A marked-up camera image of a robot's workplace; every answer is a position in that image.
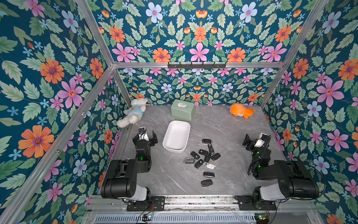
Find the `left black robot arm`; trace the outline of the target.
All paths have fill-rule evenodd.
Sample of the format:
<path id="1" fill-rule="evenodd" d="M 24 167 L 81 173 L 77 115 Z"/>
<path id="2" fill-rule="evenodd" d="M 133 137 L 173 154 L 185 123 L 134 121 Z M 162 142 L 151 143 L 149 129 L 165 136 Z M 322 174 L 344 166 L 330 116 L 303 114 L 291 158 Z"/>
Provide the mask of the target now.
<path id="1" fill-rule="evenodd" d="M 152 167 L 151 147 L 158 143 L 155 132 L 149 138 L 145 128 L 140 128 L 132 139 L 136 157 L 127 160 L 112 160 L 101 186 L 101 196 L 107 199 L 147 201 L 148 187 L 137 184 L 138 174 L 148 173 Z"/>

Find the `black slim car key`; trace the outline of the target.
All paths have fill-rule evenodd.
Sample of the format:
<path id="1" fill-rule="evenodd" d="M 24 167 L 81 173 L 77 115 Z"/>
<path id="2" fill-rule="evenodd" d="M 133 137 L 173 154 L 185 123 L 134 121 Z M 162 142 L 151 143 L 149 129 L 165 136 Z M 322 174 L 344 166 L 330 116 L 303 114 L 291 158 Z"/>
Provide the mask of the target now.
<path id="1" fill-rule="evenodd" d="M 209 152 L 210 152 L 211 155 L 214 154 L 214 149 L 213 149 L 212 144 L 208 144 L 208 150 L 209 150 Z"/>

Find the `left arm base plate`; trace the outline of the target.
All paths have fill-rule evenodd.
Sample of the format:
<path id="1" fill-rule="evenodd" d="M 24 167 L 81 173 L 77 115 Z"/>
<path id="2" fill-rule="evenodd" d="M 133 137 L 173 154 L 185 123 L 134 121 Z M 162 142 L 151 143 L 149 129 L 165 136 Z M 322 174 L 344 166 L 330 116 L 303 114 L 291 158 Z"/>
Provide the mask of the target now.
<path id="1" fill-rule="evenodd" d="M 163 211 L 166 197 L 152 196 L 146 201 L 128 202 L 127 211 Z"/>

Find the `white storage box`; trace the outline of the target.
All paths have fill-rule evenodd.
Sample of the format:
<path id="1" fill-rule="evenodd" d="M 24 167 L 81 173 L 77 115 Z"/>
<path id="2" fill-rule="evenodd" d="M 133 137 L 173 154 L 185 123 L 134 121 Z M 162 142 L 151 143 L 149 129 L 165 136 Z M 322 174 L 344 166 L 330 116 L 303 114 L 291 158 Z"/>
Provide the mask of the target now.
<path id="1" fill-rule="evenodd" d="M 173 120 L 169 123 L 164 140 L 163 147 L 172 153 L 182 153 L 185 151 L 191 125 L 188 122 Z"/>

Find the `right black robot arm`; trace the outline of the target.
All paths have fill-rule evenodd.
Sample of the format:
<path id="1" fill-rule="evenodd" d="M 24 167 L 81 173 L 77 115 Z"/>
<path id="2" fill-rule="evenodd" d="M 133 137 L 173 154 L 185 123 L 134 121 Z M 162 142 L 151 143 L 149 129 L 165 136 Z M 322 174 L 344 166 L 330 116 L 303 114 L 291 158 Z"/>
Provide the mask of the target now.
<path id="1" fill-rule="evenodd" d="M 253 202 L 319 198 L 319 187 L 302 162 L 274 160 L 273 164 L 269 164 L 270 141 L 271 136 L 264 133 L 261 133 L 257 139 L 251 139 L 246 134 L 242 143 L 252 156 L 247 175 L 252 175 L 256 180 L 277 180 L 275 184 L 256 187 L 252 195 Z"/>

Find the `black car key top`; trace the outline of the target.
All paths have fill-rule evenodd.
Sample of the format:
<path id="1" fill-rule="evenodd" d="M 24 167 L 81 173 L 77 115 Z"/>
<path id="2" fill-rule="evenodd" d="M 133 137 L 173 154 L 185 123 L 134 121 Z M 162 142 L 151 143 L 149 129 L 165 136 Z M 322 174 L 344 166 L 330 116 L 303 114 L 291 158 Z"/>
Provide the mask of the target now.
<path id="1" fill-rule="evenodd" d="M 211 139 L 202 139 L 202 143 L 208 145 L 208 144 L 212 143 L 212 140 Z"/>

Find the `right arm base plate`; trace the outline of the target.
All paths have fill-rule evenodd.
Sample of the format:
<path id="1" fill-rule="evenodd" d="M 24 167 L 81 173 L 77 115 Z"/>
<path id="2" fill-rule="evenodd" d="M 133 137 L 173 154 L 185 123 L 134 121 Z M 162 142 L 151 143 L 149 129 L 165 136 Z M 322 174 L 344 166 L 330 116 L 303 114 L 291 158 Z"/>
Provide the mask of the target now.
<path id="1" fill-rule="evenodd" d="M 252 196 L 234 196 L 241 211 L 276 211 L 275 201 L 256 200 Z"/>

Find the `black VW car key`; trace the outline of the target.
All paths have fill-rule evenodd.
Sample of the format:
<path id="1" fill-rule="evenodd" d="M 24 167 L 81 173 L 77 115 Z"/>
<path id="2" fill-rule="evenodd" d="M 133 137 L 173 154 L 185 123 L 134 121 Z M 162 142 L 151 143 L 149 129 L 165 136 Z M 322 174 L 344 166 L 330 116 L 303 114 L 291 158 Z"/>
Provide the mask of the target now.
<path id="1" fill-rule="evenodd" d="M 199 159 L 199 160 L 195 163 L 194 167 L 195 167 L 196 169 L 199 169 L 203 164 L 204 164 L 204 161 L 203 161 L 202 159 Z"/>

